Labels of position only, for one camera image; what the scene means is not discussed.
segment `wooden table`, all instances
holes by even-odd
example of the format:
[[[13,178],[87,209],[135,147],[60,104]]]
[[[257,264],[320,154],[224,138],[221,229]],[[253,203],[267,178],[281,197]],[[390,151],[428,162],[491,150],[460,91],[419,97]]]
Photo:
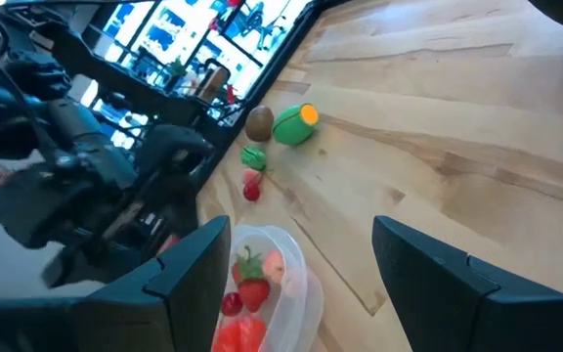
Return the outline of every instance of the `wooden table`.
[[[198,200],[202,220],[296,238],[325,289],[315,351],[410,349],[372,254],[377,214],[563,291],[561,25],[525,0],[353,1],[264,100],[303,102],[320,129],[264,146],[257,203],[241,195],[244,136]]]

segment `toy cherry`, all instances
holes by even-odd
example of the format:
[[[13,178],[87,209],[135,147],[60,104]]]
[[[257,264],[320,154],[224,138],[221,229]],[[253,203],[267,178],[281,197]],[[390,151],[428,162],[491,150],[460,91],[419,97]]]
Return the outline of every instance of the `toy cherry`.
[[[248,183],[244,185],[242,195],[249,201],[256,201],[260,198],[260,187],[255,182]]]

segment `plastic container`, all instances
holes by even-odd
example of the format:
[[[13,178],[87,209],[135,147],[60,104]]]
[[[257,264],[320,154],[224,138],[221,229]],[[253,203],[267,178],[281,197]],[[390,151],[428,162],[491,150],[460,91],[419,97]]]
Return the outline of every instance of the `plastic container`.
[[[271,294],[257,313],[267,323],[267,333],[260,351],[309,352],[323,316],[324,295],[321,282],[307,267],[297,242],[284,230],[274,227],[237,226],[232,238],[232,262],[236,254],[278,249],[283,255],[285,274],[282,285],[271,283]],[[225,292],[238,291],[231,273]],[[243,309],[242,315],[248,314]],[[231,318],[221,318],[226,324]]]

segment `wood grain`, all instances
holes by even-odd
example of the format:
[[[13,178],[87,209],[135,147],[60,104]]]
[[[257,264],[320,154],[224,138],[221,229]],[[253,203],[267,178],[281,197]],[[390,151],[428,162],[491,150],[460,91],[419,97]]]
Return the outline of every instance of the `wood grain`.
[[[201,219],[291,233],[325,290],[315,351],[406,351],[371,219],[389,215],[563,291],[563,27],[527,1],[363,0],[325,13],[264,104],[309,102],[316,135],[270,142],[256,203],[240,136]]]

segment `clear plastic bowl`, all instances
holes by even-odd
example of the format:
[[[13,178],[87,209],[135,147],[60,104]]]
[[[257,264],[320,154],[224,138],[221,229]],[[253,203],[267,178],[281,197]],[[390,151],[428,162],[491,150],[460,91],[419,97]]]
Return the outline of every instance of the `clear plastic bowl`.
[[[278,249],[283,255],[285,274],[283,286],[271,283],[271,295],[258,315],[267,323],[267,333],[260,351],[309,352],[323,316],[324,295],[321,282],[307,267],[301,248],[284,230],[275,226],[239,225],[232,238],[230,270],[236,254],[245,254],[248,245],[253,254],[264,256]],[[225,292],[236,292],[232,273],[228,275]],[[225,325],[231,318],[221,318]]]

